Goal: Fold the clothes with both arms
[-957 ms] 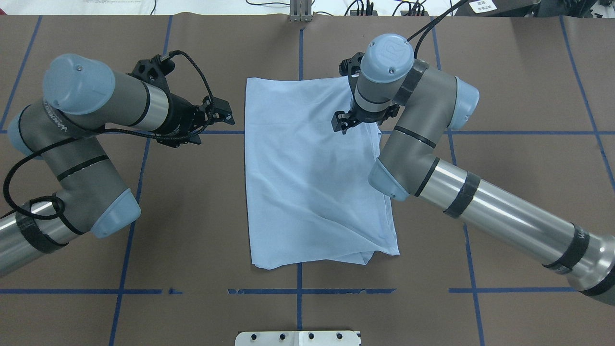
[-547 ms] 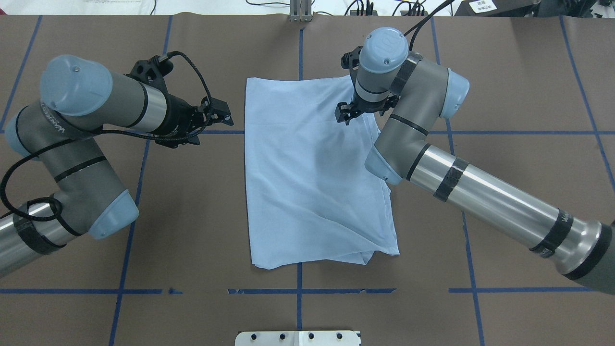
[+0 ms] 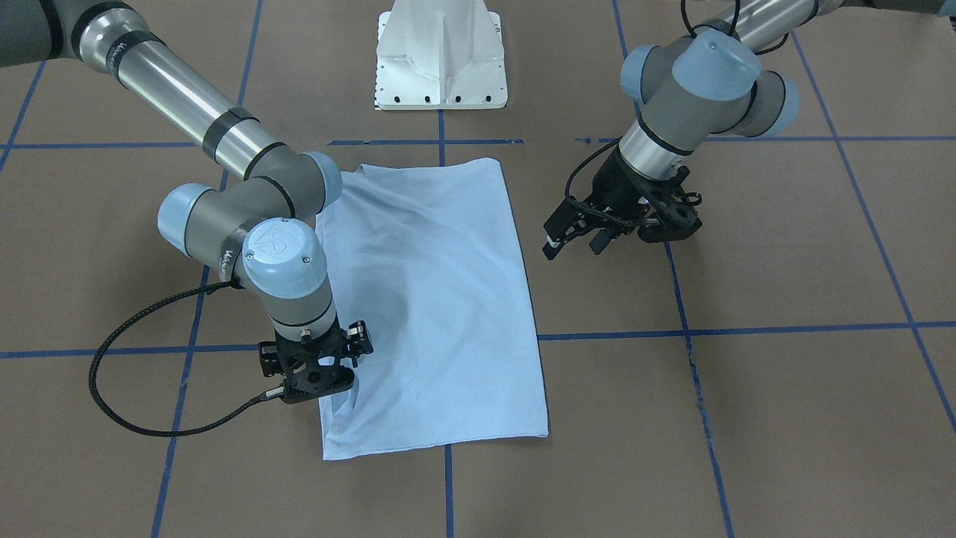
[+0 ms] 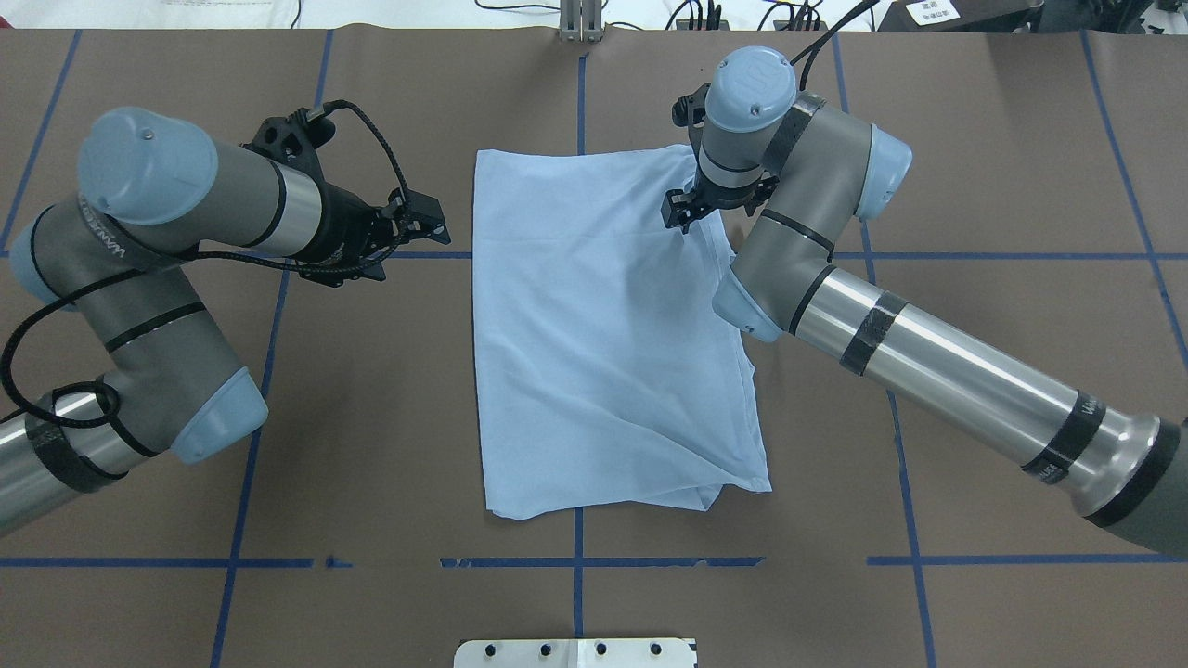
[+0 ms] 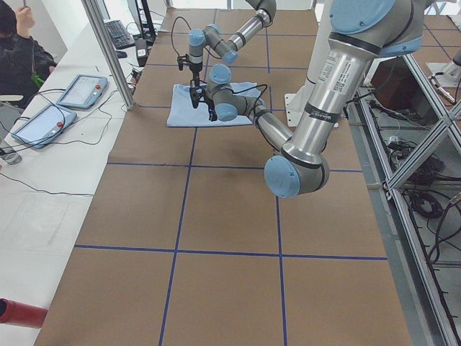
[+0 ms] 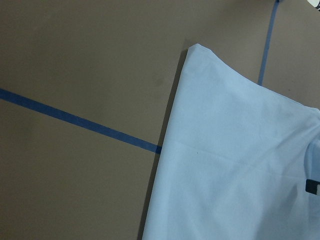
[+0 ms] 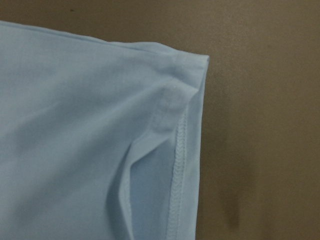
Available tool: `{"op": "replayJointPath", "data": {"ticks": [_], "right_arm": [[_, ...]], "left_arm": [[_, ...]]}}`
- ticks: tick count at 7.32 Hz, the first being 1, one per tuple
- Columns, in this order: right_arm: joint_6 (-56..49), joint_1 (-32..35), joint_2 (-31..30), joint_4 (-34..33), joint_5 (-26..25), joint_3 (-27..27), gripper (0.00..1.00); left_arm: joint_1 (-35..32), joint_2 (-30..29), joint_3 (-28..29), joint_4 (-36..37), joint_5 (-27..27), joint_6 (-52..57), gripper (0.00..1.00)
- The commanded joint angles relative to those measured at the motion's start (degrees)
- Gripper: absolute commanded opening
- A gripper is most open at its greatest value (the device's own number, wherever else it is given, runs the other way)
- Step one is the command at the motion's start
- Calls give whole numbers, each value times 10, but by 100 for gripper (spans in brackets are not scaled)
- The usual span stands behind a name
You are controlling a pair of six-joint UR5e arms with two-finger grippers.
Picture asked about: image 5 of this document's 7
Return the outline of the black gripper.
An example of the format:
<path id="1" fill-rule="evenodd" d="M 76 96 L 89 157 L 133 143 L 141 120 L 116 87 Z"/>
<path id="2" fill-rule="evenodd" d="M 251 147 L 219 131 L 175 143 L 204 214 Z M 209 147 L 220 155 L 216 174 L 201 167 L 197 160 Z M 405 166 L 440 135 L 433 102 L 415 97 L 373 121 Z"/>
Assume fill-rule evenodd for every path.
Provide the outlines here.
<path id="1" fill-rule="evenodd" d="M 211 122 L 217 121 L 217 120 L 218 120 L 218 116 L 217 116 L 217 113 L 216 113 L 216 111 L 215 111 L 215 103 L 214 103 L 214 101 L 213 101 L 212 99 L 210 99 L 210 98 L 207 98 L 207 99 L 205 100 L 205 103 L 206 103 L 206 105 L 207 105 L 207 107 L 208 107 L 209 120 L 210 120 Z"/>
<path id="2" fill-rule="evenodd" d="M 192 72 L 192 79 L 190 80 L 191 88 L 200 87 L 200 72 L 202 71 L 202 62 L 193 63 L 189 62 L 189 70 Z"/>

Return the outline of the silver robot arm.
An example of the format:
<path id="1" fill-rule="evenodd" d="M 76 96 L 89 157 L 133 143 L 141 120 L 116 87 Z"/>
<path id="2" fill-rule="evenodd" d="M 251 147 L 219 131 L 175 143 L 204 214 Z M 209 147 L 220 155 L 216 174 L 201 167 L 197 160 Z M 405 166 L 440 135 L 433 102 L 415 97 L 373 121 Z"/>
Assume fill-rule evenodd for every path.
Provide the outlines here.
<path id="1" fill-rule="evenodd" d="M 203 68 L 203 53 L 210 48 L 225 63 L 231 64 L 237 59 L 238 51 L 262 29 L 273 24 L 277 3 L 273 0 L 247 1 L 256 11 L 255 15 L 247 21 L 235 34 L 224 37 L 216 24 L 210 24 L 203 29 L 189 31 L 189 52 L 185 56 L 177 58 L 179 70 L 187 64 L 192 72 L 191 85 L 199 87 L 200 72 Z"/>
<path id="2" fill-rule="evenodd" d="M 254 33 L 271 24 L 274 1 L 253 1 L 255 16 L 228 42 L 221 43 L 214 27 L 205 29 L 210 47 L 223 62 L 213 66 L 205 87 L 219 120 L 246 116 L 277 150 L 264 167 L 272 193 L 293 198 L 321 189 L 329 167 L 323 150 L 341 112 L 353 99 L 377 58 L 413 53 L 421 46 L 427 1 L 329 1 L 323 9 L 318 43 L 329 46 L 318 78 L 295 130 L 289 130 L 254 97 L 237 95 L 227 63 L 235 59 Z"/>

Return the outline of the person right hand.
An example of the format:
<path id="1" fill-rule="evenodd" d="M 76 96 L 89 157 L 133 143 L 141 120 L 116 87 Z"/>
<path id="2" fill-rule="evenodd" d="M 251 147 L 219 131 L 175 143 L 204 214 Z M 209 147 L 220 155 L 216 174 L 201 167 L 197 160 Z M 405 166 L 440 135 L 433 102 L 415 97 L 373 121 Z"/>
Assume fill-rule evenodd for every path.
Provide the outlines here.
<path id="1" fill-rule="evenodd" d="M 31 37 L 31 29 L 35 25 L 35 19 L 31 8 L 24 6 L 16 11 L 17 34 L 23 38 Z"/>

